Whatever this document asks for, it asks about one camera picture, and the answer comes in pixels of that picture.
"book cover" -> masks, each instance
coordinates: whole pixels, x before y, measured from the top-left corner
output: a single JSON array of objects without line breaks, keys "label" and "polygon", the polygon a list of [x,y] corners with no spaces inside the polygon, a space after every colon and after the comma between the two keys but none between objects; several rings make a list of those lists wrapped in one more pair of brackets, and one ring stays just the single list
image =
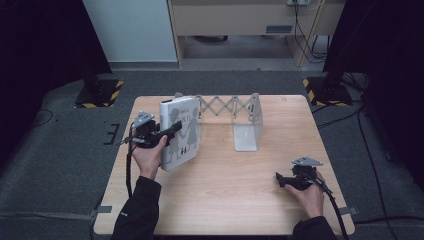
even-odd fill
[{"label": "book cover", "polygon": [[160,130],[168,129],[181,121],[182,128],[162,150],[161,168],[170,171],[193,159],[200,146],[200,100],[190,96],[160,103]]}]

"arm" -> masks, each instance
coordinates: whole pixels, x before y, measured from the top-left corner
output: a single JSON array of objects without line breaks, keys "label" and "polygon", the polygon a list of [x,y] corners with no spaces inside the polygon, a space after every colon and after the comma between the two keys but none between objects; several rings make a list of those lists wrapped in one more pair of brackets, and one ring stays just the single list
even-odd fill
[{"label": "arm", "polygon": [[162,137],[159,144],[152,149],[138,148],[134,144],[133,157],[140,169],[140,177],[133,196],[127,200],[118,215],[111,239],[153,239],[159,220],[158,201],[162,188],[154,180],[166,140],[166,136]]},{"label": "arm", "polygon": [[[317,176],[324,180],[321,173]],[[305,191],[299,191],[291,185],[285,188],[299,201],[300,206],[308,215],[309,219],[300,221],[293,229],[293,240],[335,240],[336,236],[331,230],[327,219],[323,217],[324,193],[316,184],[312,184]]]}]

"forearm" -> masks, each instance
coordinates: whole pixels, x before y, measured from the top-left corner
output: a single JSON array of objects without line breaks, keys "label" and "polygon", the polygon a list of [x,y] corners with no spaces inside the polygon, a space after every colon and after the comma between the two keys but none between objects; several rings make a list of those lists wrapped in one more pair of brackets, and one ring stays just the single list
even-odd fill
[{"label": "forearm", "polygon": [[133,196],[118,215],[111,239],[152,239],[159,220],[160,191],[159,183],[139,177]]},{"label": "forearm", "polygon": [[336,240],[327,219],[323,216],[300,221],[293,229],[292,240]]}]

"light wood tabletop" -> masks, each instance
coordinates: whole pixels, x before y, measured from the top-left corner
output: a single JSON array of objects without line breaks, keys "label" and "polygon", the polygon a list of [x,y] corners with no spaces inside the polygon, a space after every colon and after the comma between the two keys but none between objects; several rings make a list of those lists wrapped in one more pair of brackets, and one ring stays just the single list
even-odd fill
[{"label": "light wood tabletop", "polygon": [[[159,170],[162,185],[158,235],[290,235],[299,220],[306,219],[296,199],[280,188],[275,172],[292,176],[292,160],[309,156],[324,163],[322,173],[339,208],[346,207],[331,162],[325,151],[308,102],[300,95],[260,95],[263,131],[256,152],[236,152],[231,120],[202,123],[197,157],[176,169]],[[169,96],[135,100],[126,132],[139,111],[156,116],[159,102]],[[99,213],[97,234],[112,234],[116,218],[128,199],[125,185],[127,145],[118,151]],[[132,164],[132,186],[138,178]],[[324,216],[340,235],[334,209],[326,196]],[[343,215],[348,234],[355,230],[351,216]]]}]

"power outlet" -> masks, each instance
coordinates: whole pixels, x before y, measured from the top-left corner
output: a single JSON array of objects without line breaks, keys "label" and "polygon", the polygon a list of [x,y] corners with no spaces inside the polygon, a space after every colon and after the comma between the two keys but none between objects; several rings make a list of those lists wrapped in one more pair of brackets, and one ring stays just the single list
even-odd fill
[{"label": "power outlet", "polygon": [[311,3],[311,0],[287,0],[288,6],[308,6]]}]

